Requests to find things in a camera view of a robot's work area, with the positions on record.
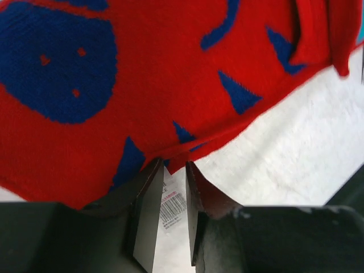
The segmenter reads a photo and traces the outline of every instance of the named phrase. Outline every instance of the blue pattern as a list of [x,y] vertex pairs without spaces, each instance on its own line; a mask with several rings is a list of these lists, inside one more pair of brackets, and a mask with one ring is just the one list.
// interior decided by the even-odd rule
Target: blue pattern
[[109,21],[14,2],[0,26],[0,83],[22,104],[61,123],[83,123],[105,108],[117,72]]
[[106,0],[56,0],[58,2],[69,2],[77,7],[88,7],[91,10],[104,10],[109,5]]
[[[181,127],[177,122],[173,121],[173,125],[176,129],[176,134],[178,136],[178,139],[181,144],[191,142],[196,140],[196,137],[194,135],[191,135],[185,128]],[[196,147],[190,149],[190,152],[196,151],[198,148],[203,146],[205,143],[197,145]]]
[[277,58],[282,64],[284,71],[286,71],[290,75],[294,75],[306,67],[305,64],[298,64],[298,65],[289,64],[289,59],[296,48],[289,41],[287,41],[281,34],[273,31],[269,27],[267,27],[267,32],[269,40],[274,46]]
[[201,41],[202,50],[207,50],[220,41],[232,28],[239,8],[239,0],[227,0],[227,15],[222,24],[205,35]]
[[164,163],[165,167],[167,168],[169,166],[170,160],[166,159],[163,163]]
[[125,140],[124,151],[121,157],[118,170],[113,179],[113,185],[109,191],[113,191],[122,184],[130,181],[137,175],[143,167],[146,158],[141,150],[134,144],[133,140],[128,137]]
[[223,72],[219,71],[218,75],[222,86],[230,96],[235,111],[239,115],[243,114],[247,109],[253,107],[262,99],[262,97],[253,94]]

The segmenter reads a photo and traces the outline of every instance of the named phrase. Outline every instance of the blue triangle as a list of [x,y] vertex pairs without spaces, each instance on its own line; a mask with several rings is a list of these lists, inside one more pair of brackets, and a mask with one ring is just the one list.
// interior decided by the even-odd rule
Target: blue triangle
[[104,10],[109,5],[106,0],[56,0],[59,2],[69,2],[76,7],[88,7],[90,10]]
[[169,159],[166,159],[166,160],[163,162],[166,168],[169,166],[169,162],[170,162],[170,160],[169,160]]
[[305,64],[291,65],[289,64],[289,58],[296,49],[289,41],[287,41],[281,34],[273,31],[267,27],[269,41],[273,44],[274,50],[277,54],[277,58],[284,68],[284,71],[294,75],[305,68]]
[[262,97],[254,95],[223,72],[218,71],[218,75],[222,86],[231,98],[235,111],[239,115],[243,114],[247,109],[253,107],[262,99]]
[[115,190],[137,175],[145,160],[146,158],[143,152],[137,148],[128,136],[125,140],[124,152],[121,157],[117,173],[113,178],[114,184],[110,187],[109,192]]
[[[191,142],[196,140],[196,137],[194,135],[191,135],[185,128],[179,126],[179,124],[175,121],[173,121],[173,125],[176,128],[176,134],[178,136],[178,139],[180,141],[181,144],[187,143],[187,142]],[[196,151],[198,148],[200,148],[201,146],[203,146],[205,143],[200,144],[192,149],[190,149],[190,152],[194,152]]]

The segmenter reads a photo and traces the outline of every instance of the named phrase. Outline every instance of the knit garment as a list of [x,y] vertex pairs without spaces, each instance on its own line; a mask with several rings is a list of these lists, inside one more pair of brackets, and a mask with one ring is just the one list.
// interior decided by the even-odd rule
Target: knit garment
[[361,0],[3,0],[0,185],[82,208],[222,147],[362,43]]

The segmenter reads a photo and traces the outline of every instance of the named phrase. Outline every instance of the barcode label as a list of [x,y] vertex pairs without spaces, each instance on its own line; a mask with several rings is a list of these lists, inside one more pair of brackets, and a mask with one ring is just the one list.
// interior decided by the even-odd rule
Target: barcode label
[[178,223],[181,218],[179,215],[187,209],[186,200],[181,193],[173,192],[172,197],[162,201],[160,205],[159,217],[163,222],[163,227],[169,229]]

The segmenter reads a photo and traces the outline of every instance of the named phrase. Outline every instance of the red knit fabric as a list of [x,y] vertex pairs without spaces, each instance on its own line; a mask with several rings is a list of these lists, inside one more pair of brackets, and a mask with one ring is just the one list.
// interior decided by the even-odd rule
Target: red knit fabric
[[[14,2],[21,1],[0,2],[0,19]],[[0,80],[0,185],[28,200],[61,201],[74,208],[107,194],[128,137],[142,151],[144,166],[161,156],[175,172],[186,160],[222,147],[325,67],[333,64],[346,76],[362,10],[361,0],[240,0],[231,28],[203,49],[203,37],[229,14],[229,1],[108,0],[104,10],[71,0],[23,2],[108,21],[115,37],[112,96],[84,122],[52,120]],[[27,20],[19,14],[14,18]],[[297,48],[289,63],[279,60],[268,33]],[[88,56],[87,45],[75,49],[75,58]],[[56,62],[46,52],[39,58],[43,68]],[[299,65],[297,73],[288,72]],[[259,101],[238,113],[219,72]],[[69,92],[78,99],[84,95],[78,86]],[[181,141],[173,124],[193,139]]]

